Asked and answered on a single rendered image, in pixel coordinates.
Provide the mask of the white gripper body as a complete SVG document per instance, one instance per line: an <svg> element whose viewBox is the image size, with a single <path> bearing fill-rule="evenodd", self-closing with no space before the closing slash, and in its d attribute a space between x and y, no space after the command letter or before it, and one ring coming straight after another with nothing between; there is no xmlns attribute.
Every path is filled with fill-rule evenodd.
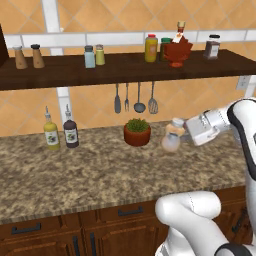
<svg viewBox="0 0 256 256"><path fill-rule="evenodd" d="M219 134L219 129L213 127L204 115L187 120L185 127L196 146L208 143Z"/></svg>

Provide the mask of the red maple leaf syrup bottle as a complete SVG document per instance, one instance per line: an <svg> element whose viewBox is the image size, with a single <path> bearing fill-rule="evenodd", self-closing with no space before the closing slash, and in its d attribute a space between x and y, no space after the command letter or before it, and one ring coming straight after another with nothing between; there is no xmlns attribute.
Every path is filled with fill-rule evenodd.
<svg viewBox="0 0 256 256"><path fill-rule="evenodd" d="M185 21L177 23L177 32L169 44L164 46L164 57L169 61L169 66L180 68L189 57L193 44L184 37Z"/></svg>

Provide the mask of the green condiment bottle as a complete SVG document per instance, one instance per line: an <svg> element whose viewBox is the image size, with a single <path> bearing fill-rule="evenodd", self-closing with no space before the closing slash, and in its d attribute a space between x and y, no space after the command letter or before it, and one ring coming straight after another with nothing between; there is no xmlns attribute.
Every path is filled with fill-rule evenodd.
<svg viewBox="0 0 256 256"><path fill-rule="evenodd" d="M164 56L164 46L166 44L170 44L172 42L172 38L164 37L161 38L161 44L160 44L160 53L159 53L159 61L167 62L168 60Z"/></svg>

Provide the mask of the yellow mustard bottle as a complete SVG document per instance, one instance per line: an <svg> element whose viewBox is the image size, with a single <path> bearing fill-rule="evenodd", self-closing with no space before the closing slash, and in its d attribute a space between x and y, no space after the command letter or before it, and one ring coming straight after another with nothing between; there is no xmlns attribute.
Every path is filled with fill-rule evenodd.
<svg viewBox="0 0 256 256"><path fill-rule="evenodd" d="M155 34L149 34L145 40L145 61L152 63L157 57L158 39Z"/></svg>

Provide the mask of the wooden cabinet door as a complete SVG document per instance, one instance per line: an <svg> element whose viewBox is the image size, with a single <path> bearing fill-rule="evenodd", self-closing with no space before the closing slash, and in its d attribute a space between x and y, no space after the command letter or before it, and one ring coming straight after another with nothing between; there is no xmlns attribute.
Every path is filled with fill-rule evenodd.
<svg viewBox="0 0 256 256"><path fill-rule="evenodd" d="M149 218L85 229L86 256L92 256L91 232L94 232L97 256L155 256L168 228Z"/></svg>
<svg viewBox="0 0 256 256"><path fill-rule="evenodd" d="M80 256L84 256L77 232L4 242L0 245L0 256L75 256L73 236L78 237Z"/></svg>
<svg viewBox="0 0 256 256"><path fill-rule="evenodd" d="M248 215L248 224L237 234L232 232L232 227L236 224L241 215L241 209L246 208L245 200L230 201L222 204L221 213L214 219L226 238L236 244L250 244L252 242L253 231Z"/></svg>

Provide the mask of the yellow-green shaker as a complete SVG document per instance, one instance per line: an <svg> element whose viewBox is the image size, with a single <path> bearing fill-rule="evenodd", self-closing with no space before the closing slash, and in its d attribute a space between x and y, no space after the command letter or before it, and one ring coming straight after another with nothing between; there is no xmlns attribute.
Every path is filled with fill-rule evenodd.
<svg viewBox="0 0 256 256"><path fill-rule="evenodd" d="M104 47L101 44L96 45L96 64L99 66L105 64Z"/></svg>

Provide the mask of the pale blue shaker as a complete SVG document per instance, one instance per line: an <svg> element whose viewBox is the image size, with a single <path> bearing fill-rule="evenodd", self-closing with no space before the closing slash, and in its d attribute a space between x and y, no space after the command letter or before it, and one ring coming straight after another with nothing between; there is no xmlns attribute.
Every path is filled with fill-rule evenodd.
<svg viewBox="0 0 256 256"><path fill-rule="evenodd" d="M95 67L95 55L92 45L86 45L84 47L84 57L85 57L85 67L94 68Z"/></svg>

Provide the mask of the yellow oil bottle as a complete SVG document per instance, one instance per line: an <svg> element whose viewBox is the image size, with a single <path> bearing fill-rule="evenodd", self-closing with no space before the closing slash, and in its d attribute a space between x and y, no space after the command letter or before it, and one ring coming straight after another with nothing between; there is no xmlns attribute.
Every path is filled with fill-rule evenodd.
<svg viewBox="0 0 256 256"><path fill-rule="evenodd" d="M52 121L49 110L45 113L46 123L44 124L44 134L46 143L50 150L58 150L60 148L60 139L58 134L58 127Z"/></svg>

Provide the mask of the wooden shaker with black top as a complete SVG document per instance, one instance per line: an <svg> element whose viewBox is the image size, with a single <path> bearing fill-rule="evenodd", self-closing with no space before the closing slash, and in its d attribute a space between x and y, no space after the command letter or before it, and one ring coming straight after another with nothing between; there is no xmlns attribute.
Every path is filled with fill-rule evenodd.
<svg viewBox="0 0 256 256"><path fill-rule="evenodd" d="M32 44L31 45L32 51L33 51L33 65L35 68L44 68L44 60L42 58L41 52L40 52L40 45L39 44Z"/></svg>

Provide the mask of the wooden shaker with white top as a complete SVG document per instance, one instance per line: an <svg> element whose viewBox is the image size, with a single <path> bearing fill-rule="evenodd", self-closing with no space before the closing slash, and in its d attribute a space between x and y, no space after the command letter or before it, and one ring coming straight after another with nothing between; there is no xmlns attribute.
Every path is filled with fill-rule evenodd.
<svg viewBox="0 0 256 256"><path fill-rule="evenodd" d="M15 53L15 63L17 69L26 69L28 67L24 54L22 52L22 47L17 45L13 47Z"/></svg>

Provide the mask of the hanging grey slotted spatula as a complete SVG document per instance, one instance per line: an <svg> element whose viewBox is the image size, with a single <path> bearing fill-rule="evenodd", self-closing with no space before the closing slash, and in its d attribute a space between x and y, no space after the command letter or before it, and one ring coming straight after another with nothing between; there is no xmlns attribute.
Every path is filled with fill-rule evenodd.
<svg viewBox="0 0 256 256"><path fill-rule="evenodd" d="M148 101L148 110L150 114L158 113L158 103L154 99L154 90L151 90L151 98Z"/></svg>

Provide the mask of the potted green plant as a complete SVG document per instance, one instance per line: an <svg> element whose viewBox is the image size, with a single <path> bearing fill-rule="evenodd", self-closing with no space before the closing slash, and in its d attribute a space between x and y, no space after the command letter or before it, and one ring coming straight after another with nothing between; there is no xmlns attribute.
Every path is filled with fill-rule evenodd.
<svg viewBox="0 0 256 256"><path fill-rule="evenodd" d="M151 127L145 119L131 119L124 126L124 140L127 144L140 147L147 145L151 137Z"/></svg>

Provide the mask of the hanging grey ladle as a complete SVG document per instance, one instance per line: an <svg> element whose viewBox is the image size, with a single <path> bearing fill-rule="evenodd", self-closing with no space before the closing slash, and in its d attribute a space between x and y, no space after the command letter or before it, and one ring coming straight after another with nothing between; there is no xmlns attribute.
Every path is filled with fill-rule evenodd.
<svg viewBox="0 0 256 256"><path fill-rule="evenodd" d="M138 82L138 99L137 102L134 104L134 110L137 113L143 113L146 109L145 104L140 102L140 87L140 82Z"/></svg>

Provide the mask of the dark wooden shelf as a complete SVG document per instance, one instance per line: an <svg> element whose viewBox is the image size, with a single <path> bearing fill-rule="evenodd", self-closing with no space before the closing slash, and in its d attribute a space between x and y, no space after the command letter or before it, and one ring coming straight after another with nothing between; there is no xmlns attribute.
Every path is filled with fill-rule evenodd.
<svg viewBox="0 0 256 256"><path fill-rule="evenodd" d="M84 67L81 55L46 56L44 61L45 67L36 69L28 58L28 67L18 70L15 60L8 59L0 67L0 91L256 75L256 61L226 49L213 61L193 51L181 68L166 62L146 63L141 53L107 54L106 64L94 69Z"/></svg>

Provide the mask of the white wall socket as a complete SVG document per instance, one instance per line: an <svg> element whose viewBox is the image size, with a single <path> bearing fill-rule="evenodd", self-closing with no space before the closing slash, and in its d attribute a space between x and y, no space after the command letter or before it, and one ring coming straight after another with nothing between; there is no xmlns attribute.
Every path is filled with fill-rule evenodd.
<svg viewBox="0 0 256 256"><path fill-rule="evenodd" d="M250 81L250 75L240 76L236 85L237 90L246 90Z"/></svg>

